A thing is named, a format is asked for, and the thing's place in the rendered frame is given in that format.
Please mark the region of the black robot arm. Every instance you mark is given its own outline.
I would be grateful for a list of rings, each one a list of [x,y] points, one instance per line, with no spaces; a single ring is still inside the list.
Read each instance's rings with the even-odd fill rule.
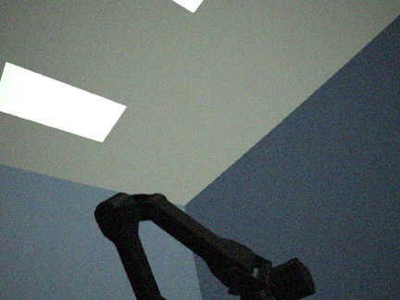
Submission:
[[[316,293],[308,267],[296,257],[272,268],[272,261],[214,234],[163,194],[118,193],[99,203],[94,217],[115,244],[137,300],[167,300],[160,294],[139,237],[139,222],[148,220],[199,255],[230,288],[228,294],[240,295],[241,300],[299,300]],[[259,269],[256,276],[254,268]]]

